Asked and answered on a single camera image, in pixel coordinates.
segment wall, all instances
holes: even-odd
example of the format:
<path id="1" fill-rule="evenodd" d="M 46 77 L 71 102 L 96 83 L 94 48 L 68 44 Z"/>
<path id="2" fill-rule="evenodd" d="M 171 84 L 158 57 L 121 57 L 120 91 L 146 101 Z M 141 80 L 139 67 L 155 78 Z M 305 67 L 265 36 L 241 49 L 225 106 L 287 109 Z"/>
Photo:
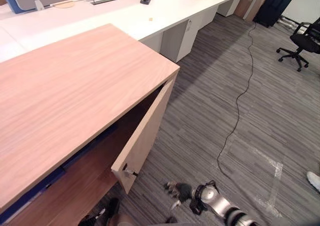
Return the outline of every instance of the wall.
<path id="1" fill-rule="evenodd" d="M 292 0 L 282 15 L 298 23 L 312 23 L 320 17 L 320 0 Z"/>

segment floor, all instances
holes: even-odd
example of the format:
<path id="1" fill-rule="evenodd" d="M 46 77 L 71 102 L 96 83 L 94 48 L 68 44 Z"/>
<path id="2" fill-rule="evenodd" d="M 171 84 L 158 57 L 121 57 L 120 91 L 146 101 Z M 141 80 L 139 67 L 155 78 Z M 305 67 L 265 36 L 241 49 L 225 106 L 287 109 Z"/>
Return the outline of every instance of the floor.
<path id="1" fill-rule="evenodd" d="M 236 97 L 251 71 L 248 36 L 253 23 L 216 15 L 201 29 L 191 53 L 178 62 L 180 72 L 155 144 L 129 195 L 120 185 L 110 197 L 138 226 L 158 224 L 174 215 L 179 222 L 223 225 L 212 213 L 195 216 L 185 203 L 170 211 L 174 199 L 162 185 L 171 180 L 193 187 L 214 179 L 220 192 L 259 223 L 254 207 L 271 225 L 304 225 L 320 220 L 320 195 L 306 172 L 319 173 L 320 57 L 305 52 L 309 68 L 297 72 L 294 59 L 278 62 L 278 47 L 294 50 L 286 31 L 257 24 L 251 32 L 254 73 L 239 100 L 240 121 L 220 158 L 223 170 L 248 194 L 225 178 L 216 158 L 236 119 Z"/>

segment person's foot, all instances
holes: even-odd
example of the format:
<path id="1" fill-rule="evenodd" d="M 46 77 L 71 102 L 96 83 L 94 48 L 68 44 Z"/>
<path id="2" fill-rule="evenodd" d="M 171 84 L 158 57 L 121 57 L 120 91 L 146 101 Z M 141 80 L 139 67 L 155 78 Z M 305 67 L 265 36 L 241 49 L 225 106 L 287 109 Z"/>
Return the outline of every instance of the person's foot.
<path id="1" fill-rule="evenodd" d="M 316 175 L 313 172 L 307 172 L 306 177 L 310 184 L 315 187 L 316 190 L 320 193 L 320 176 Z"/>

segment desk leg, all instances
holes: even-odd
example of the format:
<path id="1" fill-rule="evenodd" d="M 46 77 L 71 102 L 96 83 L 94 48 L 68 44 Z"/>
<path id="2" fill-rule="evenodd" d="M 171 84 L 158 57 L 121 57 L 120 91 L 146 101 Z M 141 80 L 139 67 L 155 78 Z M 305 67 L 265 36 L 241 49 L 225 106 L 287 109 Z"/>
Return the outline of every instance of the desk leg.
<path id="1" fill-rule="evenodd" d="M 178 62 L 189 54 L 202 22 L 203 13 L 201 12 L 165 31 L 160 54 L 173 62 Z"/>
<path id="2" fill-rule="evenodd" d="M 234 13 L 236 7 L 238 6 L 240 0 L 229 0 L 219 5 L 217 13 L 228 17 Z"/>
<path id="3" fill-rule="evenodd" d="M 203 12 L 202 23 L 201 23 L 199 29 L 202 29 L 204 26 L 206 26 L 207 24 L 211 23 L 212 20 L 214 20 L 217 9 L 218 9 L 218 6 L 213 6 L 211 8 L 206 9 Z"/>

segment office chair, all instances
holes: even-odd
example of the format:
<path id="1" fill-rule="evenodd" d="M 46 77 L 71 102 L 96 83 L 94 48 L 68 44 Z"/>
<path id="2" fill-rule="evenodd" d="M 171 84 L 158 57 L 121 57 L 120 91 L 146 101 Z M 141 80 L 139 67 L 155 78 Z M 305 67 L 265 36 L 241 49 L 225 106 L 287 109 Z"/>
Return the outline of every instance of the office chair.
<path id="1" fill-rule="evenodd" d="M 298 33 L 299 29 L 305 25 L 309 25 L 306 31 L 303 34 Z M 299 64 L 299 68 L 297 71 L 300 72 L 302 68 L 301 61 L 305 63 L 304 65 L 305 68 L 308 68 L 309 66 L 309 62 L 299 55 L 302 50 L 306 50 L 311 53 L 320 54 L 320 45 L 319 45 L 320 18 L 318 18 L 314 23 L 310 23 L 310 22 L 300 23 L 299 26 L 294 31 L 294 33 L 290 36 L 290 39 L 298 46 L 298 49 L 295 52 L 293 52 L 282 47 L 278 48 L 276 50 L 277 53 L 280 53 L 281 50 L 289 53 L 279 58 L 278 61 L 282 62 L 283 58 L 291 57 L 295 59 Z"/>

